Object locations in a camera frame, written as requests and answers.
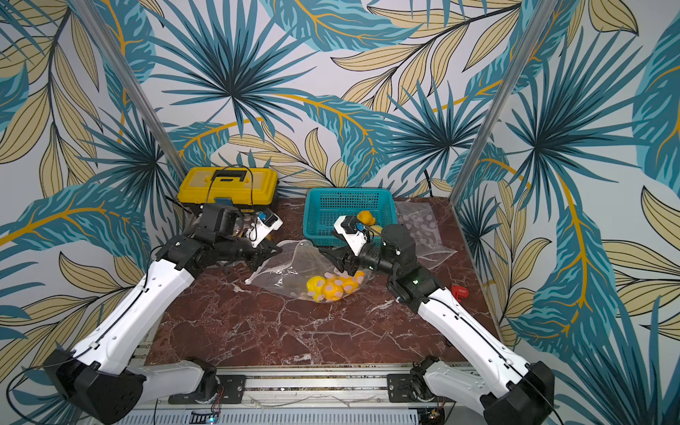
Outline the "clear zip-top bag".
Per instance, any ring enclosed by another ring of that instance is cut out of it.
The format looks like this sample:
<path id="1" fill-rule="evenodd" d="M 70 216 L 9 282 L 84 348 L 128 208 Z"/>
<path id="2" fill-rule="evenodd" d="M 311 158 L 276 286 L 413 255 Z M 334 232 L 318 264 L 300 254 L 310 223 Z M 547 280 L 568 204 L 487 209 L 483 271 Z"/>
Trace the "clear zip-top bag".
<path id="1" fill-rule="evenodd" d="M 455 249 L 444 246 L 430 204 L 396 202 L 395 205 L 398 223 L 404 225 L 414 239 L 416 256 L 423 266 L 434 269 L 457 253 Z"/>

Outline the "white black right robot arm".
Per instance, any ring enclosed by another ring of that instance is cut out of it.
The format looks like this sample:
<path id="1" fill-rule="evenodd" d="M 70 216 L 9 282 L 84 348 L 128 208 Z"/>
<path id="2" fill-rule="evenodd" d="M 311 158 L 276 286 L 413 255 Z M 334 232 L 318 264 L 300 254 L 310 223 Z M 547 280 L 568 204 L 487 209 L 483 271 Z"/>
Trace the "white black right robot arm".
<path id="1" fill-rule="evenodd" d="M 554 372 L 543 362 L 526 361 L 468 313 L 419 262 L 414 239 L 404 226 L 384 227 L 375 244 L 367 225 L 341 216 L 334 235 L 345 246 L 321 252 L 335 268 L 348 274 L 361 268 L 385 274 L 396 301 L 438 330 L 476 370 L 464 373 L 429 356 L 411 368 L 412 398 L 454 401 L 489 424 L 542 424 L 554 412 Z"/>

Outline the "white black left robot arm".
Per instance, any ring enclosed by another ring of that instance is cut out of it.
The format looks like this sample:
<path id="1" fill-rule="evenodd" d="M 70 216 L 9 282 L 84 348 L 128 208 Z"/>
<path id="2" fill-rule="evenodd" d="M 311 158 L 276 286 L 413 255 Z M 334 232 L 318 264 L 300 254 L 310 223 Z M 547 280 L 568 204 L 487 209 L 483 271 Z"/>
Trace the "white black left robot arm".
<path id="1" fill-rule="evenodd" d="M 166 309 L 207 268 L 243 261 L 257 270 L 280 253 L 267 238 L 283 224 L 277 214 L 257 212 L 242 237 L 234 233 L 238 215 L 228 205 L 205 205 L 190 228 L 161 246 L 145 276 L 101 324 L 71 350 L 52 352 L 44 370 L 66 402 L 103 424 L 115 424 L 149 400 L 217 400 L 216 368 L 205 361 L 140 368 L 129 361 Z"/>

